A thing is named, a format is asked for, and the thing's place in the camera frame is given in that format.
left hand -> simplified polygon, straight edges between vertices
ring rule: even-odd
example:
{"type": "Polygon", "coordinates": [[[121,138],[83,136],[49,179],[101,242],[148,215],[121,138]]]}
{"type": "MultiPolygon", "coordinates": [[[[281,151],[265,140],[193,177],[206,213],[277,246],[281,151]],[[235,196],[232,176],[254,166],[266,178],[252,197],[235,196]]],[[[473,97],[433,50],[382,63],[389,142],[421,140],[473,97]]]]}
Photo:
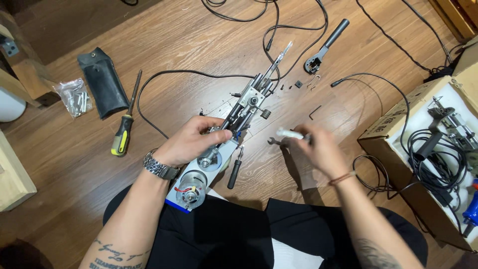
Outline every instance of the left hand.
{"type": "Polygon", "coordinates": [[[210,146],[224,143],[232,137],[230,130],[214,131],[207,135],[201,134],[209,127],[221,126],[223,122],[224,119],[194,116],[158,148],[153,157],[158,162],[172,167],[189,163],[210,146]]]}

plastic bag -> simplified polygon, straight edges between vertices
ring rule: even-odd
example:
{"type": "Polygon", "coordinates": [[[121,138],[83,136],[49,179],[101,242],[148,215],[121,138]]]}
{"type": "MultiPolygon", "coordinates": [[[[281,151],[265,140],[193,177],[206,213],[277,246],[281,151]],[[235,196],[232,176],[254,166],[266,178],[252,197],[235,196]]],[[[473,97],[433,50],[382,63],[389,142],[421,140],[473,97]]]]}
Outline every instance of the plastic bag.
{"type": "Polygon", "coordinates": [[[79,117],[93,108],[93,103],[81,78],[70,82],[60,82],[54,89],[73,118],[79,117]]]}

black leather pouch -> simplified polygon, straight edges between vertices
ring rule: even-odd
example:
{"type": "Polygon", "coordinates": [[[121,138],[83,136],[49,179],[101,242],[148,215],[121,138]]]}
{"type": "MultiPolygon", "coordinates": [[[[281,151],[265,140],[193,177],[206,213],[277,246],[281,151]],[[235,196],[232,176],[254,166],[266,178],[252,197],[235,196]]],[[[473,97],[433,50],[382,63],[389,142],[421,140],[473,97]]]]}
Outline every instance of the black leather pouch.
{"type": "Polygon", "coordinates": [[[113,61],[100,48],[77,57],[88,86],[95,98],[100,119],[127,109],[130,105],[113,61]]]}

hand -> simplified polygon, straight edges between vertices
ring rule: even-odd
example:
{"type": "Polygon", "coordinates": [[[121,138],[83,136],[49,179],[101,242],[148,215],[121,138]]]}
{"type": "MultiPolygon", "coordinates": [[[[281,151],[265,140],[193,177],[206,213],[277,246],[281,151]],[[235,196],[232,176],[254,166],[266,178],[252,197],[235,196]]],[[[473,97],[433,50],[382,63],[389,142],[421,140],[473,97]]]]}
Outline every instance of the hand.
{"type": "Polygon", "coordinates": [[[311,135],[312,145],[305,139],[292,138],[291,142],[296,143],[312,165],[322,171],[330,180],[350,172],[343,153],[331,132],[310,124],[300,124],[294,131],[303,135],[311,135]]]}
{"type": "Polygon", "coordinates": [[[172,167],[189,163],[210,146],[224,143],[232,137],[232,132],[229,130],[201,134],[209,127],[221,126],[223,122],[224,120],[219,118],[194,116],[158,148],[153,157],[160,163],[172,167]]]}

blue plastic part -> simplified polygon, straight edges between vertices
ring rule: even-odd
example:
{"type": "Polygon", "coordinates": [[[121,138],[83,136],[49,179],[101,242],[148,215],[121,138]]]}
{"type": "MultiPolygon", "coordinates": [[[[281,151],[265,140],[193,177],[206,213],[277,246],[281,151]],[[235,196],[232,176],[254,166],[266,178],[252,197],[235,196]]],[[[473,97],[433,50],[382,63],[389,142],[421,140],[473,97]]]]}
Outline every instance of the blue plastic part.
{"type": "Polygon", "coordinates": [[[473,200],[471,200],[467,210],[463,212],[463,217],[468,223],[478,226],[478,191],[473,195],[473,200]]]}
{"type": "Polygon", "coordinates": [[[185,208],[182,208],[182,207],[180,207],[179,205],[177,205],[177,204],[175,204],[175,203],[171,202],[171,201],[170,201],[170,200],[168,200],[168,199],[164,199],[164,202],[165,202],[166,204],[168,204],[168,205],[170,205],[170,206],[172,206],[172,207],[176,208],[176,209],[179,209],[180,211],[182,211],[182,212],[184,212],[184,213],[186,213],[186,214],[187,214],[187,213],[190,213],[190,211],[189,211],[189,210],[187,210],[187,209],[185,209],[185,208]]]}

